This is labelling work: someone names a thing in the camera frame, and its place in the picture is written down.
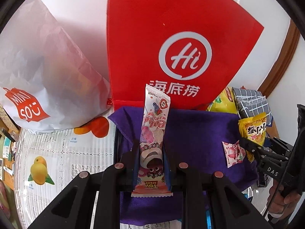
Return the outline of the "person right hand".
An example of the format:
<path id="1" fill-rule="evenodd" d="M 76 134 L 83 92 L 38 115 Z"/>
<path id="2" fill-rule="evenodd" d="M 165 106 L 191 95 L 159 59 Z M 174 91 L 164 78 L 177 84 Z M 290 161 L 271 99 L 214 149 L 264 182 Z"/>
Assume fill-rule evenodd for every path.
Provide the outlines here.
<path id="1" fill-rule="evenodd" d="M 295 210 L 297 203 L 301 199 L 301 195 L 299 195 L 296 191 L 293 191 L 286 197 L 283 197 L 279 192 L 277 192 L 277 194 L 274 197 L 273 202 L 271 202 L 278 184 L 279 183 L 276 180 L 273 180 L 273 185 L 269 189 L 267 206 L 269 206 L 269 209 L 268 209 L 269 213 L 281 214 L 281 217 L 279 217 L 279 220 L 283 220 L 286 217 L 290 216 L 292 214 L 292 212 Z"/>

